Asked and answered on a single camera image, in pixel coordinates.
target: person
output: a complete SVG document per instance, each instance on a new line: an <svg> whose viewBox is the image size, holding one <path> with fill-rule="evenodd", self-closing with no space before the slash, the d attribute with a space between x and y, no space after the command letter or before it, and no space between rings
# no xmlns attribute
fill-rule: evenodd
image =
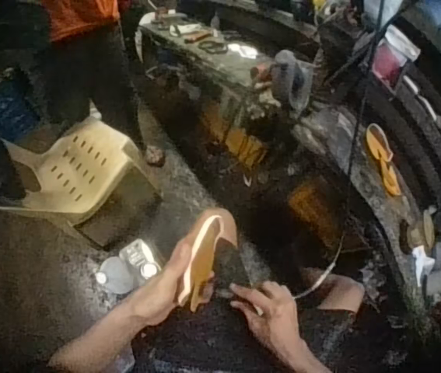
<svg viewBox="0 0 441 373"><path fill-rule="evenodd" d="M215 286L222 287L229 283L226 277L238 274L243 266L237 260L236 225L228 211L207 210L195 226L212 214L220 214L224 221L215 265L220 261L231 271L215 272ZM291 292L274 281L265 281L259 288L230 284L235 295L230 301L215 296L211 285L205 286L204 304L193 314L185 308L176 309L177 284L189 264L193 241L191 233L181 239L160 274L82 336L56 351L48 363L52 371L102 371L133 341L136 372L330 372L324 365L326 355L338 349L338 334L349 328L362 303L360 284L330 275L326 280L330 285L327 297L315 314L320 314L320 322L311 317L311 323L301 322ZM310 271L311 276L318 274Z"/></svg>
<svg viewBox="0 0 441 373"><path fill-rule="evenodd" d="M117 0L42 0L51 19L51 45L39 54L44 105L54 124L65 127L89 116L90 100L111 127L129 136L148 163L161 165L163 152L147 146L138 124L119 23Z"/></svg>

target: black shorts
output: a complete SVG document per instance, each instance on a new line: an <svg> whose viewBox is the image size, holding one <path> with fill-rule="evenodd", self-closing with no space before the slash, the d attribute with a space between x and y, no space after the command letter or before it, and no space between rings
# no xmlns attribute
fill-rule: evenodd
<svg viewBox="0 0 441 373"><path fill-rule="evenodd" d="M221 242L215 255L215 286L249 285L236 249ZM348 311L307 309L299 314L300 333L328 367L353 323ZM178 309L162 325L136 336L132 344L137 372L272 372L284 368L247 328L243 314L214 298L195 314Z"/></svg>

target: plastic chair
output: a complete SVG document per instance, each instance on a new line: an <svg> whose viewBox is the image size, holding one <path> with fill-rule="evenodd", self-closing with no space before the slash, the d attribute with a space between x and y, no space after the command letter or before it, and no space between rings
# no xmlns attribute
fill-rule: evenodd
<svg viewBox="0 0 441 373"><path fill-rule="evenodd" d="M4 142L12 160L33 171L40 191L27 191L20 203L1 201L0 210L40 213L56 225L62 215L73 227L89 219L130 171L137 171L136 183L147 184L139 188L148 194L144 197L160 196L132 140L93 117L75 125L44 154Z"/></svg>

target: wire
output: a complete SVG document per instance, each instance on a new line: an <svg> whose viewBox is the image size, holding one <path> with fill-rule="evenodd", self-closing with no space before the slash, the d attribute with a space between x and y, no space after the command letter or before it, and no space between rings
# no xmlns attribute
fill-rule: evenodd
<svg viewBox="0 0 441 373"><path fill-rule="evenodd" d="M341 251L343 249L343 242L345 240L346 236L346 223L348 221L349 215L350 215L350 200L352 198L352 168L353 168L353 161L355 159L355 151L357 147L357 139L359 137L359 128L362 126L363 122L363 115L366 109L366 102L367 102L367 94L369 92L369 87L371 85L372 81L372 68L373 68L373 62L374 58L376 56L376 50L377 46L381 40L381 23L383 20L383 11L384 11L384 3L386 0L381 0L380 7L379 7L379 13L377 15L376 20L376 33L374 35L373 42L370 44L369 48L369 61L367 64L367 73L366 73L366 87L364 88L364 93L362 96L362 101L360 104L360 110L359 110L359 117L357 118L356 124L355 124L355 130L353 131L353 137L352 137L352 146L350 148L350 156L348 157L348 169L347 169L347 187L346 187L346 200L345 200L345 220L343 222L343 230L341 231L341 237L338 242L338 247L336 249L336 254L334 255L334 259L332 260L331 264L327 266L326 270L319 276L317 281L308 289L305 291L293 296L294 299L301 299L305 298L307 295L310 295L315 290L319 288L319 286L322 285L322 283L325 281L327 276L332 272L332 270L336 267L336 263L338 261L338 258L341 254Z"/></svg>

